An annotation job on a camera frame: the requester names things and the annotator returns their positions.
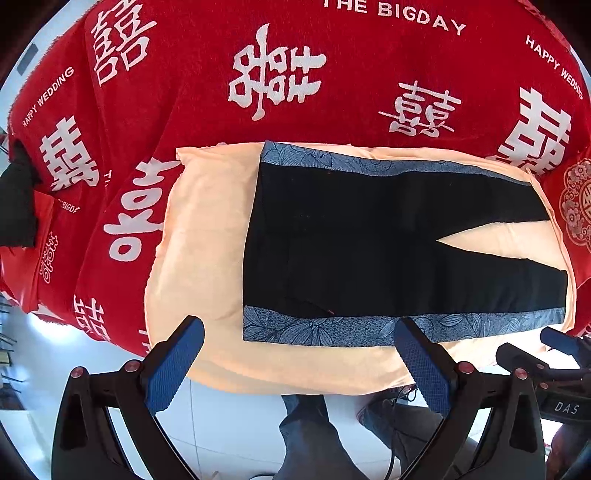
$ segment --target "white tile floor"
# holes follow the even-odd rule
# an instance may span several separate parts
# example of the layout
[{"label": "white tile floor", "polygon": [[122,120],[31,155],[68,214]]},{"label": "white tile floor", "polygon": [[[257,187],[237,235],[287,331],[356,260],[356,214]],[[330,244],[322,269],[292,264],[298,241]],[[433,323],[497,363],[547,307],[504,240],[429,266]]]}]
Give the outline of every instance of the white tile floor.
[{"label": "white tile floor", "polygon": [[[94,342],[73,327],[47,324],[20,312],[4,320],[3,330],[18,341],[10,373],[25,380],[17,388],[49,457],[57,410],[72,368],[84,365],[91,373],[112,371],[134,356],[109,343]],[[574,368],[576,364],[569,358],[551,352],[546,361],[555,368]],[[367,397],[326,397],[331,421],[354,463],[370,480],[381,480],[388,469],[390,451],[356,420],[356,413],[366,402]],[[112,416],[134,471],[150,479],[121,414],[112,409]],[[229,394],[185,379],[170,408],[159,413],[158,419],[199,477],[248,480],[279,470],[285,447],[278,425],[284,416],[279,396]],[[483,412],[472,429],[473,438],[479,437],[485,421]],[[556,428],[556,424],[545,422],[547,442]],[[394,472],[396,478],[399,469]]]}]

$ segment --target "blue gripper pad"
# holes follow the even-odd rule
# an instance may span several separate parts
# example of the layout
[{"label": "blue gripper pad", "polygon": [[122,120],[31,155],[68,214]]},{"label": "blue gripper pad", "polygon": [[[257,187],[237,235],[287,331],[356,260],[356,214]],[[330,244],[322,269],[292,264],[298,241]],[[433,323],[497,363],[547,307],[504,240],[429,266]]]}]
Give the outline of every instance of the blue gripper pad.
[{"label": "blue gripper pad", "polygon": [[579,353],[579,339],[571,337],[565,333],[554,330],[553,328],[546,327],[540,333],[540,340],[543,344],[548,345],[552,348],[556,348],[558,351],[565,353],[566,355],[577,355]]},{"label": "blue gripper pad", "polygon": [[413,322],[418,333],[412,332],[402,320],[394,329],[394,345],[410,371],[429,408],[444,417],[451,410],[450,383],[435,365],[416,336],[424,334]]},{"label": "blue gripper pad", "polygon": [[169,407],[204,340],[203,322],[190,316],[185,318],[167,341],[160,342],[148,354],[144,365],[150,365],[150,359],[157,359],[153,368],[146,369],[148,376],[142,378],[145,382],[145,405],[152,416]]}]

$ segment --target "person's leg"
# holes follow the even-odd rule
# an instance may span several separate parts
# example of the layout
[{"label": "person's leg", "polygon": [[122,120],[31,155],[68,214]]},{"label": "person's leg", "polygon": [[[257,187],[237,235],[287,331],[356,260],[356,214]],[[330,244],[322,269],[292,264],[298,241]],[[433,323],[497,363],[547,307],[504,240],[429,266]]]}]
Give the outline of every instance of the person's leg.
[{"label": "person's leg", "polygon": [[[371,402],[359,412],[358,419],[384,445],[394,448],[394,455],[400,460],[400,467],[404,472],[421,453],[443,418],[439,413],[425,407],[403,403],[395,405],[396,408],[394,399]],[[477,445],[474,440],[467,439],[446,480],[455,480],[467,472]]]},{"label": "person's leg", "polygon": [[343,448],[322,395],[284,395],[283,401],[286,453],[274,480],[368,480]]}]

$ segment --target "black cable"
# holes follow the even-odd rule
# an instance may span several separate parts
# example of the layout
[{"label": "black cable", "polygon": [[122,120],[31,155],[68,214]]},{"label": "black cable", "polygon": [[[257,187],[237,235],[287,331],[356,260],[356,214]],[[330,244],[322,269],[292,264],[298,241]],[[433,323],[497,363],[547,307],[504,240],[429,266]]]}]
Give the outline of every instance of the black cable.
[{"label": "black cable", "polygon": [[[406,390],[406,387],[401,388],[400,391],[398,392],[398,395],[396,395],[396,399],[394,400],[394,405],[392,406],[392,441],[390,443],[390,466],[388,467],[388,473],[386,473],[386,476],[384,477],[384,480],[388,480],[390,478],[390,475],[392,475],[392,470],[394,469],[394,462],[396,460],[396,457],[394,455],[394,435],[397,434],[397,430],[395,428],[395,420],[394,420],[394,413],[396,411],[396,405],[398,404],[398,399],[404,394],[404,395],[409,395],[411,392],[414,392],[414,397],[412,400],[408,400],[409,402],[412,402],[415,400],[415,398],[417,398],[417,386],[413,386],[411,387],[410,390]],[[402,440],[400,439],[399,436],[399,440],[400,440],[400,445],[402,445],[402,448],[404,448],[404,444],[402,442]]]}]

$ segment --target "blue floral trim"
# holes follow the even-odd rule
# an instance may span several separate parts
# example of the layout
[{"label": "blue floral trim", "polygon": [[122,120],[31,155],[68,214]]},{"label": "blue floral trim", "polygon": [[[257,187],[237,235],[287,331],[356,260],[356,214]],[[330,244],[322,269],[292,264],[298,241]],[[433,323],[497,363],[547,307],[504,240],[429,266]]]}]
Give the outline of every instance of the blue floral trim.
[{"label": "blue floral trim", "polygon": [[[566,309],[520,313],[452,313],[411,317],[432,342],[452,342],[526,332],[564,321]],[[308,346],[393,346],[400,317],[301,319],[259,307],[244,307],[248,342]]]},{"label": "blue floral trim", "polygon": [[484,175],[503,179],[520,185],[529,185],[526,181],[512,179],[505,175],[471,165],[462,165],[447,160],[374,160],[357,158],[340,153],[325,152],[313,148],[267,141],[262,149],[261,161],[284,167],[313,167],[325,170],[360,173],[372,177],[394,177],[401,173],[416,172],[449,172],[471,175]]}]

